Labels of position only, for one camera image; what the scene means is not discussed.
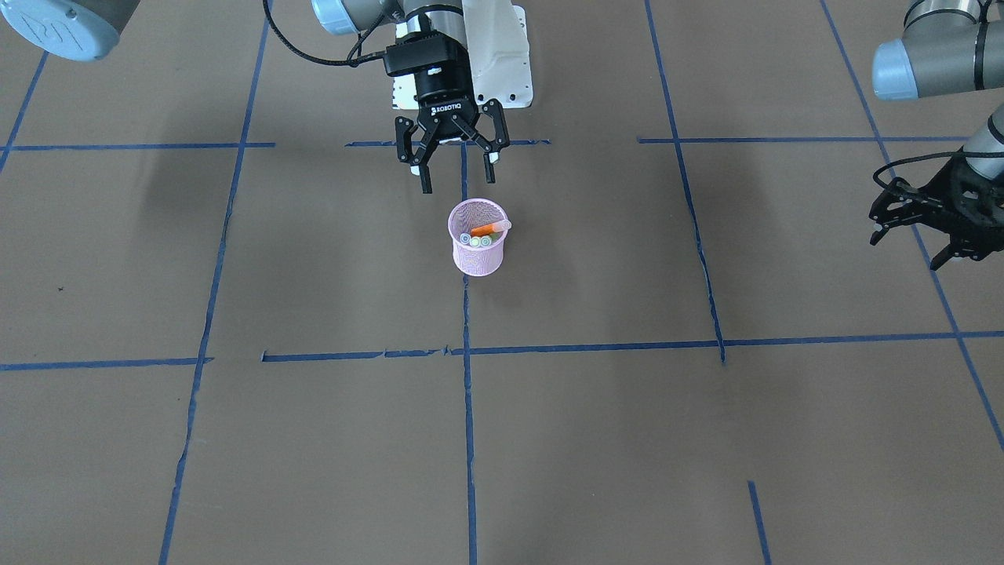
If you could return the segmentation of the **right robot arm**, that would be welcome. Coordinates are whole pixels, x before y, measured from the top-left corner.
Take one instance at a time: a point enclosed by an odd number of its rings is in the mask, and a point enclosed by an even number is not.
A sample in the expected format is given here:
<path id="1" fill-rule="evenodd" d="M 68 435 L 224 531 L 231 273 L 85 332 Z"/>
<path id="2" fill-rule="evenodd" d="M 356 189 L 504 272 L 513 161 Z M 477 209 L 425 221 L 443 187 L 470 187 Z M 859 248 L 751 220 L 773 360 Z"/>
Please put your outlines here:
<path id="1" fill-rule="evenodd" d="M 400 162 L 431 193 L 430 158 L 441 143 L 477 144 L 486 181 L 496 180 L 495 165 L 511 144 L 502 82 L 516 80 L 509 65 L 523 68 L 529 42 L 517 7 L 509 1 L 315 1 L 311 7 L 331 35 L 354 35 L 349 54 L 326 60 L 305 53 L 279 30 L 269 1 L 263 14 L 274 36 L 302 60 L 323 67 L 361 67 L 380 61 L 391 78 L 413 80 L 417 117 L 395 119 Z M 136 1 L 4 1 L 2 17 L 46 53 L 65 60 L 103 60 L 118 46 Z"/>

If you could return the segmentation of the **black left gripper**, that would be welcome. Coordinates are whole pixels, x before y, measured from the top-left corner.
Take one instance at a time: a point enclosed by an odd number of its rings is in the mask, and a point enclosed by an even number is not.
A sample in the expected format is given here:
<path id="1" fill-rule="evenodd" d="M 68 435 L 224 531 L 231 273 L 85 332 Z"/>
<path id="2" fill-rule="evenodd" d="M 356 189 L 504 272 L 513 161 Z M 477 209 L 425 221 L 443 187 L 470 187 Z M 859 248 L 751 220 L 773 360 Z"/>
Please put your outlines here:
<path id="1" fill-rule="evenodd" d="M 945 158 L 946 164 L 928 183 L 911 186 L 893 176 L 881 175 L 897 166 Z M 954 260 L 982 261 L 1003 248 L 1002 175 L 987 179 L 969 161 L 1001 160 L 1000 153 L 933 153 L 892 161 L 878 168 L 872 180 L 882 192 L 871 204 L 868 217 L 874 221 L 869 244 L 877 246 L 890 230 L 922 224 L 949 236 L 949 244 L 929 260 L 929 270 L 938 271 Z"/>

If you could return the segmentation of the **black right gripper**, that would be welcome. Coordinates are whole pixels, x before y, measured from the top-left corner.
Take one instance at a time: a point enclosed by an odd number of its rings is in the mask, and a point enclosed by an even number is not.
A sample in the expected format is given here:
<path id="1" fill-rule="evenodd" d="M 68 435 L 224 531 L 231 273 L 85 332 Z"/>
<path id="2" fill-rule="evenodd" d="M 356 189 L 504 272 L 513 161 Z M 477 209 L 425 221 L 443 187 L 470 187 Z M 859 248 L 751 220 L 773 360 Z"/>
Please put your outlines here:
<path id="1" fill-rule="evenodd" d="M 388 76 L 411 76 L 417 117 L 395 121 L 398 160 L 417 170 L 422 193 L 434 192 L 429 161 L 444 140 L 469 140 L 483 151 L 487 184 L 497 182 L 496 164 L 511 143 L 496 99 L 477 101 L 469 55 L 448 35 L 407 35 L 384 51 Z"/>

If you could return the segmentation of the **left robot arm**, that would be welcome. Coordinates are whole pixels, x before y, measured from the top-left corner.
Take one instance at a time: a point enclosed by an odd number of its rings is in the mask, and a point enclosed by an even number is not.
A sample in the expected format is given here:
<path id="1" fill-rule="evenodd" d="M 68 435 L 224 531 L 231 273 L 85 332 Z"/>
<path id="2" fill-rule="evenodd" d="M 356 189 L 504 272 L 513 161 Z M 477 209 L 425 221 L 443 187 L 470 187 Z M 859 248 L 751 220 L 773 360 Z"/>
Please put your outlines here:
<path id="1" fill-rule="evenodd" d="M 898 39 L 876 48 L 871 67 L 881 100 L 917 100 L 983 92 L 1003 85 L 1003 24 L 990 1 L 911 1 Z M 881 194 L 869 209 L 878 244 L 894 228 L 921 224 L 949 236 L 929 261 L 982 261 L 1003 246 L 1003 118 L 996 111 L 922 186 L 874 172 Z"/>

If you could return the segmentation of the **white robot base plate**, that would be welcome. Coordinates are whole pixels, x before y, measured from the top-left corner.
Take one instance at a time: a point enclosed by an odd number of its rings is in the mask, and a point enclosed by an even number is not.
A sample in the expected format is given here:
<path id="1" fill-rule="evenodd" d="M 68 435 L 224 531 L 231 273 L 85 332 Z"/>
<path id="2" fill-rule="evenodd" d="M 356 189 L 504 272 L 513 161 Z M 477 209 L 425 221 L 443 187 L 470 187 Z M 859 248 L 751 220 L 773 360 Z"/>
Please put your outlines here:
<path id="1" fill-rule="evenodd" d="M 465 39 L 477 101 L 499 100 L 503 108 L 529 108 L 534 98 L 525 10 L 511 1 L 402 1 L 406 13 L 446 7 L 429 14 L 434 29 Z"/>

